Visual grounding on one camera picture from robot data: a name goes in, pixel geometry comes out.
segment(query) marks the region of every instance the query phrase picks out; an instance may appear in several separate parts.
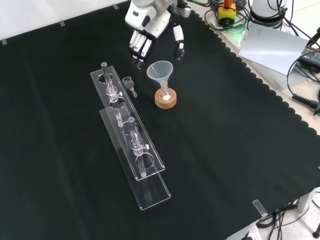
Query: robotic hand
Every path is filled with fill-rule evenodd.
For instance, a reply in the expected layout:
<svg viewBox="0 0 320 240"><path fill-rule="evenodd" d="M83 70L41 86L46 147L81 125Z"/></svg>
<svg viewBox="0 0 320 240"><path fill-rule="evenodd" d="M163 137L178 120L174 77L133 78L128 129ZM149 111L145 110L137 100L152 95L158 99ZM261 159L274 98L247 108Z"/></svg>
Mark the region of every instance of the robotic hand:
<svg viewBox="0 0 320 240"><path fill-rule="evenodd" d="M185 7L183 0L131 0L125 21L136 29L129 43L132 63L138 69L145 65L151 51L153 39L159 38L168 26L171 14L177 12L181 17L189 17L191 9ZM184 55L184 35L180 25L173 28L177 49L175 55Z"/></svg>

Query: black fabric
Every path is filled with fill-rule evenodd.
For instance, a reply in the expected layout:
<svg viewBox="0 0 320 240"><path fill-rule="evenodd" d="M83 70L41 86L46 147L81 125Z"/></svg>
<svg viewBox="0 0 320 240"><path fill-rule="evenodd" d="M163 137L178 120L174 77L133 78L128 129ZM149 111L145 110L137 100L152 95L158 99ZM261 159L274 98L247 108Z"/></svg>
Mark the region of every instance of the black fabric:
<svg viewBox="0 0 320 240"><path fill-rule="evenodd" d="M316 132L194 12L174 59L171 28L148 64L173 63L177 104L131 64L129 3L9 38L0 46L0 238L223 240L320 186ZM162 161L172 198L140 211L101 120L90 72L131 76L132 102Z"/></svg>

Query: wooden base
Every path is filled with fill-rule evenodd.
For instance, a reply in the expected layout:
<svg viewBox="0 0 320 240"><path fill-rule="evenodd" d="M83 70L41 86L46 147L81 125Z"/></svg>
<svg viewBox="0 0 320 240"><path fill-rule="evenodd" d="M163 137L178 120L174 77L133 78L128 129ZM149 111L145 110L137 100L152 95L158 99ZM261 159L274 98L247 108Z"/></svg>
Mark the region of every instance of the wooden base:
<svg viewBox="0 0 320 240"><path fill-rule="evenodd" d="M159 92L161 89L155 92L155 95L154 95L155 104L161 109L170 109L177 103L177 94L175 90L171 88L169 89L172 92L172 98L170 98L168 101L165 101L159 97Z"/></svg>

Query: test tube rack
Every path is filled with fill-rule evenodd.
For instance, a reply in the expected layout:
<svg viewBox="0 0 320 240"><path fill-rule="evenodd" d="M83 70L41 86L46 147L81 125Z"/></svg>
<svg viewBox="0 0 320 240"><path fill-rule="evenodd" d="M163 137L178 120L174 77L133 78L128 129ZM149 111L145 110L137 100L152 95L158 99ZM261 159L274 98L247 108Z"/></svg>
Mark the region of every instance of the test tube rack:
<svg viewBox="0 0 320 240"><path fill-rule="evenodd" d="M104 106L100 115L139 208L171 198L160 175L165 165L114 67L103 62L90 75Z"/></svg>

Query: white wall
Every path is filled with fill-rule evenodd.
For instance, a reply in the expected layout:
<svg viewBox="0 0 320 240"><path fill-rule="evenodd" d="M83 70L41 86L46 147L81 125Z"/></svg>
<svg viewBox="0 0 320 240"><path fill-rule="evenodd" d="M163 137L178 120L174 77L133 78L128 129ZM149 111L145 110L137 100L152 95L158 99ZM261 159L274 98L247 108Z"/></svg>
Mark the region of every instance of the white wall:
<svg viewBox="0 0 320 240"><path fill-rule="evenodd" d="M0 0L0 39L124 1L126 0Z"/></svg>

